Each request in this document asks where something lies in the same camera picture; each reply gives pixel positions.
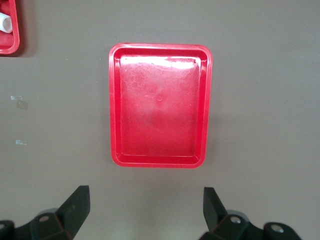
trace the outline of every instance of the gray table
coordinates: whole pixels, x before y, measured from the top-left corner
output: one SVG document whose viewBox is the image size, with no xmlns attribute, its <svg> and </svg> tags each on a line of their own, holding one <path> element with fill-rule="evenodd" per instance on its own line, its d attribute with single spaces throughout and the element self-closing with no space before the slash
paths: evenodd
<svg viewBox="0 0 320 240">
<path fill-rule="evenodd" d="M 0 57 L 0 218 L 17 226 L 89 185 L 76 239 L 196 240 L 203 187 L 226 208 L 320 236 L 320 2 L 21 1 L 25 51 Z M 213 53 L 205 163 L 122 168 L 110 155 L 119 42 Z M 11 96 L 22 96 L 27 110 Z M 16 140 L 26 141 L 17 145 Z"/>
</svg>

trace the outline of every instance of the red tray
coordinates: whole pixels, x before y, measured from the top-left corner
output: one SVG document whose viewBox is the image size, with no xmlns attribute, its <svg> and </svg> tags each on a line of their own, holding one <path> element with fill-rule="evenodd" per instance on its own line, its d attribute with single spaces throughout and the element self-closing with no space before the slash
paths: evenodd
<svg viewBox="0 0 320 240">
<path fill-rule="evenodd" d="M 202 45 L 119 43 L 109 53 L 111 155 L 122 167 L 206 157 L 213 57 Z"/>
<path fill-rule="evenodd" d="M 0 13 L 9 15 L 12 20 L 11 33 L 0 31 L 0 54 L 13 54 L 20 44 L 16 1 L 0 0 Z"/>
</svg>

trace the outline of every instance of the white plastic part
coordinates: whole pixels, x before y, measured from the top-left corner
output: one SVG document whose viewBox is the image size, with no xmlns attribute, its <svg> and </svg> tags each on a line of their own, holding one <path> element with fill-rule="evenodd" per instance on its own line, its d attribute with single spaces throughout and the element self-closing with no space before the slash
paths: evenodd
<svg viewBox="0 0 320 240">
<path fill-rule="evenodd" d="M 0 12 L 0 31 L 7 34 L 12 32 L 12 20 L 9 15 Z"/>
</svg>

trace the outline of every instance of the clear tape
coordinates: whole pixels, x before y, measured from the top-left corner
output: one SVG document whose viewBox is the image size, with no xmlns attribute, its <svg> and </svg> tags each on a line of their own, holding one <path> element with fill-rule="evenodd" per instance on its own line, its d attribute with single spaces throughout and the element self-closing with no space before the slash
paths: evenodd
<svg viewBox="0 0 320 240">
<path fill-rule="evenodd" d="M 11 100 L 22 100 L 22 96 L 11 96 Z"/>
<path fill-rule="evenodd" d="M 25 141 L 25 140 L 15 140 L 15 144 L 17 144 L 17 145 L 27 145 L 27 141 Z"/>
</svg>

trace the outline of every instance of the rectangular tray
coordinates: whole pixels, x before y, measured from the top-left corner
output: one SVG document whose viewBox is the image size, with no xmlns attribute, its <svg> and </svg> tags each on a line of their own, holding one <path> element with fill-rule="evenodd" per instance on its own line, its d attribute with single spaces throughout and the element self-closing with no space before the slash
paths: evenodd
<svg viewBox="0 0 320 240">
<path fill-rule="evenodd" d="M 11 33 L 0 31 L 0 55 L 13 54 L 20 45 L 16 1 L 0 0 L 0 13 L 9 15 L 12 20 Z"/>
<path fill-rule="evenodd" d="M 111 155 L 122 167 L 206 157 L 213 57 L 203 45 L 119 43 L 109 53 Z"/>
</svg>

